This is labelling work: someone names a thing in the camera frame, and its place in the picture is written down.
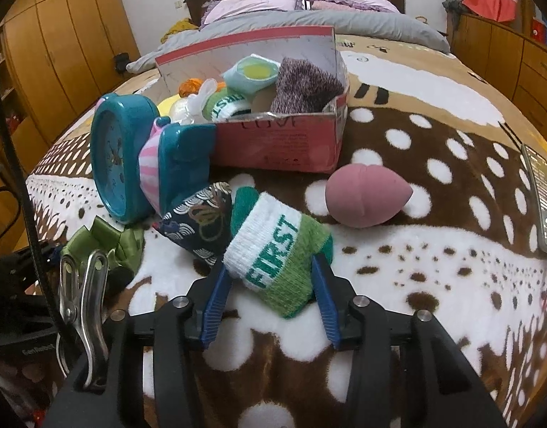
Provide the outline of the beige makeup sponge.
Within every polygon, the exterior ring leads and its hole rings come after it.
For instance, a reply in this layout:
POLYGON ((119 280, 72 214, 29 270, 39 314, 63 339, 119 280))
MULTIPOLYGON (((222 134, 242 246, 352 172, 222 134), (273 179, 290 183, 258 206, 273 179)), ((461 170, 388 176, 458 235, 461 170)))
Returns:
POLYGON ((268 86, 265 89, 258 91, 251 101, 251 112, 253 114, 264 113, 270 111, 272 102, 276 98, 275 85, 268 86))

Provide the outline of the purple knit sock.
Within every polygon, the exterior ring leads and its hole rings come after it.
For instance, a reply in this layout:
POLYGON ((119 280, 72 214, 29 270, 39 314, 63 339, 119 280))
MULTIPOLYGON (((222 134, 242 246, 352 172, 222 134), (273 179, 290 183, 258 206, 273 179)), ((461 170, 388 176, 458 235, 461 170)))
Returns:
POLYGON ((276 98, 270 111, 293 115, 322 112, 345 87, 332 73, 304 59, 285 57, 275 82, 276 98))

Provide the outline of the lilac pillow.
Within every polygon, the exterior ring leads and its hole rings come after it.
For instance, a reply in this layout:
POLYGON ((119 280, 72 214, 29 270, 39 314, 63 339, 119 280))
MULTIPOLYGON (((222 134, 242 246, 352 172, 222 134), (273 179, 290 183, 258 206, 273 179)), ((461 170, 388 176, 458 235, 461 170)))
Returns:
POLYGON ((201 19, 201 26, 251 12, 293 11, 298 0, 216 0, 212 1, 201 19))
POLYGON ((390 12, 400 14, 389 0, 298 0, 297 9, 322 11, 390 12))

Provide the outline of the wooden dresser cabinet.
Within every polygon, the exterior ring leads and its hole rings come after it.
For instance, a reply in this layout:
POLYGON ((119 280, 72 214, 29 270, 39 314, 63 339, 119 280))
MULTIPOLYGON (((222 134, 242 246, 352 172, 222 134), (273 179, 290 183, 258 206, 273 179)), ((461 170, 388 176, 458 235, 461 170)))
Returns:
POLYGON ((547 142, 547 47, 479 16, 447 22, 452 53, 511 100, 547 142))

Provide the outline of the dark patterned pouch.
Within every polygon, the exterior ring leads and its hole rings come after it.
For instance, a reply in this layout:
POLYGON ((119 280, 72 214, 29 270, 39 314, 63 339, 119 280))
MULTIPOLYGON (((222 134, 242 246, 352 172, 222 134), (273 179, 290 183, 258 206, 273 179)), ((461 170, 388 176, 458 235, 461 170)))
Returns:
POLYGON ((213 267, 231 240, 232 207, 230 185, 216 182, 163 214, 153 228, 213 267))

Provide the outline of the orange fabric flower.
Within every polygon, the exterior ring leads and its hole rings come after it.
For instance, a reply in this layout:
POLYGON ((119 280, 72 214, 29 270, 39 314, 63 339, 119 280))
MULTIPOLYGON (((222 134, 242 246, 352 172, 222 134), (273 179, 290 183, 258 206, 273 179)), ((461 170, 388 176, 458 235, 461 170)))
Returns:
MULTIPOLYGON (((211 85, 215 86, 212 94, 219 93, 227 88, 227 85, 224 81, 217 81, 213 78, 209 78, 208 81, 211 82, 211 85)), ((190 95, 198 95, 204 82, 206 81, 199 78, 188 78, 184 82, 181 82, 181 84, 178 86, 177 93, 181 98, 187 98, 190 95)))

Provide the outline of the yellow sponge block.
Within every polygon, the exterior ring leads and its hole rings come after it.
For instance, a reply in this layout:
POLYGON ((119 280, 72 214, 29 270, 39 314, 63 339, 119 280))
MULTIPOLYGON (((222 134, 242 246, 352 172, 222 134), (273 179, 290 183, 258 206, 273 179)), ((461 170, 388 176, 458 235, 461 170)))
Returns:
POLYGON ((168 116, 170 113, 170 109, 175 102, 176 102, 176 99, 174 97, 165 98, 164 101, 160 102, 160 104, 157 105, 159 116, 160 117, 168 116))

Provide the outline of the red cup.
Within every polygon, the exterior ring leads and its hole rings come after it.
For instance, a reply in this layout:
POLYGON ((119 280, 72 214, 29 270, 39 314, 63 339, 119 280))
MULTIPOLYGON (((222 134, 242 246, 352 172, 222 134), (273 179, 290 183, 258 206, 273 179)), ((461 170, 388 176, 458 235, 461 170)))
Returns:
POLYGON ((531 37, 542 45, 547 44, 547 27, 543 20, 533 17, 531 21, 531 37))

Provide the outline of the pink makeup sponge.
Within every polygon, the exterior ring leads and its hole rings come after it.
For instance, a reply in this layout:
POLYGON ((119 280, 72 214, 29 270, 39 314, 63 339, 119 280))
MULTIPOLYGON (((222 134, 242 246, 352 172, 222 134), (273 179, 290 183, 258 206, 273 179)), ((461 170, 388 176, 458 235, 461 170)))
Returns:
POLYGON ((325 204, 338 223, 364 229, 396 216, 413 195, 413 188, 382 165, 352 163, 336 170, 325 186, 325 204))

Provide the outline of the light blue sock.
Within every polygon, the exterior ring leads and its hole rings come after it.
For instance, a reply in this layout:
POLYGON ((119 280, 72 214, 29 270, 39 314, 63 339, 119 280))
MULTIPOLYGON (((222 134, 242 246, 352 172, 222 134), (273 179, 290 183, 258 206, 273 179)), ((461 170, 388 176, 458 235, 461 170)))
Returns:
POLYGON ((280 64, 252 53, 222 73, 226 86, 242 95, 253 97, 276 82, 280 64))

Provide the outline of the metal spring clip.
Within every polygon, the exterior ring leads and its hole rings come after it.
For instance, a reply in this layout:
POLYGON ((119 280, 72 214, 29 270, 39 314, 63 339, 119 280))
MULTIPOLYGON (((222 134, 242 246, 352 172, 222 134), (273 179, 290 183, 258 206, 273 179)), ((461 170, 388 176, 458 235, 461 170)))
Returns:
POLYGON ((103 300, 108 278, 106 254, 95 249, 81 267, 70 254, 60 260, 60 316, 74 327, 87 359, 83 389, 100 389, 105 383, 109 350, 103 334, 103 300))

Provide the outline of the right lilac pillow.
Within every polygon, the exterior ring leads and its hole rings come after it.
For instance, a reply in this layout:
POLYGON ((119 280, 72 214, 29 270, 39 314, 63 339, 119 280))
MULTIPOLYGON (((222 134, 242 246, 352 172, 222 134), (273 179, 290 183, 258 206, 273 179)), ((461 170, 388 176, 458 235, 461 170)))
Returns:
POLYGON ((297 9, 322 11, 390 12, 400 14, 389 0, 298 0, 297 9))

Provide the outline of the green white sock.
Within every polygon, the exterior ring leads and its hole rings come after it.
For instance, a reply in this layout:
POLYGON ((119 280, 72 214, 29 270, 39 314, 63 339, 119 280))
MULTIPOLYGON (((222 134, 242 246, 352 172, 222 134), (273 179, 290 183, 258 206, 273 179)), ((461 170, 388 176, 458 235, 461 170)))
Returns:
POLYGON ((244 95, 223 88, 213 93, 204 106, 203 116, 208 121, 221 123, 229 119, 251 113, 251 102, 244 95))
POLYGON ((235 193, 232 239, 223 265, 279 316, 298 315, 313 295, 313 256, 333 257, 329 228, 267 192, 242 187, 235 193))

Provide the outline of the pink striped teal toy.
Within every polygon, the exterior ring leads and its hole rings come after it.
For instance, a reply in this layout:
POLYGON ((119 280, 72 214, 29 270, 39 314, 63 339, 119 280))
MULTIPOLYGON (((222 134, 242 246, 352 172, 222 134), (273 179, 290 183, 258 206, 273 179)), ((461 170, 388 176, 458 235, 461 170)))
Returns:
POLYGON ((207 186, 215 141, 215 125, 154 120, 138 163, 140 188, 157 214, 166 214, 207 186))

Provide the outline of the pink cardboard shoe box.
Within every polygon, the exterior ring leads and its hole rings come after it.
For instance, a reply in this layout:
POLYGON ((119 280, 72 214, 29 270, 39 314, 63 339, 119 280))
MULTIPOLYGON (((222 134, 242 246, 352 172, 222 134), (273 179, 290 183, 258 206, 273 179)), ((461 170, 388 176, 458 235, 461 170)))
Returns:
POLYGON ((307 173, 336 168, 347 119, 348 72, 332 27, 258 29, 195 42, 156 56, 168 90, 215 79, 249 102, 210 100, 213 161, 227 167, 307 173))

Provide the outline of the yellow knitted cloth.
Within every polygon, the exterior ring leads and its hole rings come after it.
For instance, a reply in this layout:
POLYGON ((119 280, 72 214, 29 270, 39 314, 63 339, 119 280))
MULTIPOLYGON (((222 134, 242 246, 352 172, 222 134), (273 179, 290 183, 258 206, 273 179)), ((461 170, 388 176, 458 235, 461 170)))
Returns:
POLYGON ((176 35, 180 32, 184 31, 191 31, 191 30, 198 30, 199 26, 193 23, 193 21, 186 17, 185 19, 181 19, 177 21, 174 25, 172 25, 168 31, 162 36, 160 39, 161 44, 164 44, 167 42, 167 39, 169 39, 172 35, 176 35))

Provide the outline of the black bag on wardrobe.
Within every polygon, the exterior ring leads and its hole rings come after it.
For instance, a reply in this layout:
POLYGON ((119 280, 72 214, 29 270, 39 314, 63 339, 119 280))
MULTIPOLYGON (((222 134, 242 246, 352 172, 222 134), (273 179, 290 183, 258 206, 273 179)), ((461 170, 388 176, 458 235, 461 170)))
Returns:
POLYGON ((114 56, 115 70, 119 75, 126 73, 126 66, 130 63, 130 57, 127 52, 121 52, 114 56))

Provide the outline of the wooden wardrobe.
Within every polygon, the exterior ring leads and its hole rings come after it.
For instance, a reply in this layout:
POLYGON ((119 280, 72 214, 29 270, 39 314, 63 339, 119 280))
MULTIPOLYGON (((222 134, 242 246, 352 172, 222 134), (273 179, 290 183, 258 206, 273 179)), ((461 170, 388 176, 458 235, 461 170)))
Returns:
POLYGON ((3 60, 23 112, 11 138, 25 174, 103 94, 128 79, 114 56, 139 56, 122 0, 15 0, 3 60))

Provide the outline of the left lilac pillow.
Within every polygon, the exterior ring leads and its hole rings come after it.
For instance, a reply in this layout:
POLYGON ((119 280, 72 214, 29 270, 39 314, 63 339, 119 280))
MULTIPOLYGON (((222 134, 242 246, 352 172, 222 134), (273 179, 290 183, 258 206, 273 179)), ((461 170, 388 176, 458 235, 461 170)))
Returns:
POLYGON ((201 19, 201 26, 251 12, 293 11, 298 0, 216 0, 212 1, 201 19))

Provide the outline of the teal alarm clock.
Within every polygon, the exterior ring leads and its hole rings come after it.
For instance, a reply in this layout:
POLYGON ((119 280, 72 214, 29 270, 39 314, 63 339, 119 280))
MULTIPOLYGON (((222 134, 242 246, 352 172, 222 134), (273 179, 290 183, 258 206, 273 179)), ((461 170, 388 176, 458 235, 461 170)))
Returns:
POLYGON ((90 160, 99 197, 112 218, 132 224, 152 211, 140 187, 140 151, 158 117, 141 95, 108 94, 100 99, 90 129, 90 160))

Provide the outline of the brown polka dot blanket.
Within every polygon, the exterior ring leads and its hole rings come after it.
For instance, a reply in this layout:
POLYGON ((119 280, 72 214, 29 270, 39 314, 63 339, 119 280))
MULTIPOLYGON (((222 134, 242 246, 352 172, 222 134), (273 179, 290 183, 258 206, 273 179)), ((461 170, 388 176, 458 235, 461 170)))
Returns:
MULTIPOLYGON (((222 124, 211 180, 265 191, 332 232, 334 271, 400 313, 431 311, 523 426, 547 387, 547 254, 534 187, 513 142, 519 110, 458 59, 406 42, 340 37, 351 91, 341 165, 382 165, 412 188, 388 223, 355 229, 325 205, 326 177, 300 173, 293 120, 222 124)), ((351 370, 318 307, 276 315, 237 285, 216 340, 193 366, 208 427, 336 427, 351 370)))

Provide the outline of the dark clothes pile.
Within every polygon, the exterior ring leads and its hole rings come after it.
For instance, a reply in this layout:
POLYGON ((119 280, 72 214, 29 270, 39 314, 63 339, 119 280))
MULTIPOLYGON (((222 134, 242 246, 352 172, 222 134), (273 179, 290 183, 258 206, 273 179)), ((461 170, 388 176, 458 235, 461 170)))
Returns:
POLYGON ((459 27, 461 16, 470 14, 470 10, 463 3, 464 0, 445 0, 443 7, 446 10, 453 30, 459 27))

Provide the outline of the smartphone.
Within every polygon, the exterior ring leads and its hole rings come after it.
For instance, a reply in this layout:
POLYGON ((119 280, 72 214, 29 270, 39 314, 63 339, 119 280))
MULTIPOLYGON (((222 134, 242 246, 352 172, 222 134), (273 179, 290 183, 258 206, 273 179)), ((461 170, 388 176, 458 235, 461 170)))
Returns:
POLYGON ((521 151, 537 201, 538 246, 547 253, 547 160, 526 144, 521 151))

